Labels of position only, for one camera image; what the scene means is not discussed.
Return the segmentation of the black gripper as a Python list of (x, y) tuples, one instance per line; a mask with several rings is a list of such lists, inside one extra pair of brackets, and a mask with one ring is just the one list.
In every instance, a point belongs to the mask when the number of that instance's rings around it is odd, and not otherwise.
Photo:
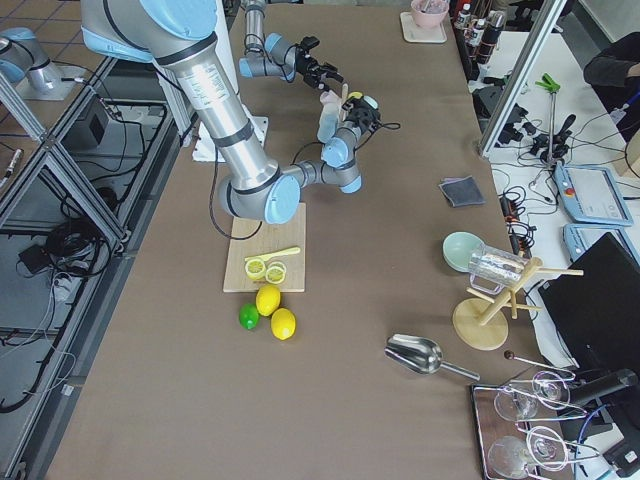
[(357, 126), (362, 133), (374, 133), (381, 127), (378, 102), (372, 97), (349, 97), (344, 109), (346, 121)]
[(295, 70), (302, 76), (305, 84), (313, 89), (328, 92), (330, 87), (327, 81), (335, 80), (343, 83), (344, 77), (338, 71), (338, 68), (330, 63), (320, 64), (311, 54), (310, 51), (317, 47), (320, 41), (315, 36), (305, 36), (296, 45), (295, 53)]

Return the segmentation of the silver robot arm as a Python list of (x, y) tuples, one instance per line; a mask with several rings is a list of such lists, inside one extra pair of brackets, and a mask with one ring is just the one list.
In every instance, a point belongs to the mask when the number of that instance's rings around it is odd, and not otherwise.
[(227, 29), (218, 1), (84, 1), (82, 33), (92, 51), (171, 71), (206, 128), (230, 174), (221, 183), (224, 210), (240, 218), (283, 224), (294, 217), (301, 191), (335, 185), (344, 193), (362, 183), (356, 151), (361, 137), (382, 126), (377, 102), (352, 94), (332, 120), (317, 161), (283, 168), (258, 138), (216, 48)]
[(244, 11), (244, 55), (238, 60), (240, 74), (245, 78), (277, 77), (292, 83), (297, 76), (314, 90), (327, 92), (330, 81), (344, 82), (338, 68), (320, 62), (311, 51), (320, 45), (316, 36), (304, 36), (298, 42), (289, 41), (279, 33), (265, 34), (266, 9), (282, 1), (241, 1)]

